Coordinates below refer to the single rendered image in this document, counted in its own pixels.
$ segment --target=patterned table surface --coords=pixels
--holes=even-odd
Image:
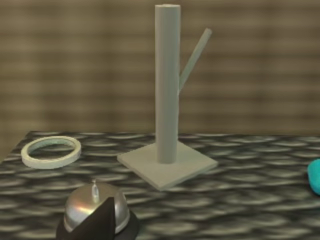
[[[46,136],[70,136],[81,158],[56,170],[26,167],[21,148]],[[317,136],[182,134],[180,141],[219,166],[159,192],[117,161],[154,142],[153,134],[38,132],[17,145],[0,167],[0,239],[54,239],[68,195],[92,178],[120,187],[141,221],[137,240],[319,240],[320,197],[308,186],[307,165],[320,156]],[[38,150],[56,157],[65,147]]]

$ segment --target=ring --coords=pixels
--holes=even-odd
[[[74,148],[69,154],[54,159],[37,159],[29,154],[36,149],[46,146],[63,144]],[[69,136],[42,137],[26,144],[21,150],[22,162],[33,169],[57,169],[69,165],[79,159],[81,154],[81,143]]]

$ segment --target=brown wall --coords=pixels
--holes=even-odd
[[[0,1],[0,153],[30,130],[153,132],[152,0]],[[319,0],[181,4],[180,132],[320,133]]]

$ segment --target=white stand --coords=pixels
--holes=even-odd
[[[160,191],[218,165],[178,141],[179,93],[212,33],[204,31],[179,78],[180,21],[180,5],[155,6],[155,143],[117,158]]]

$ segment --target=tape roll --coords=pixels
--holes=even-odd
[[[30,156],[30,153],[51,145],[68,145],[73,151],[65,156],[54,159],[37,159]],[[48,136],[42,137],[26,144],[21,150],[22,162],[33,169],[57,169],[69,165],[79,159],[81,155],[81,143],[69,136]]]

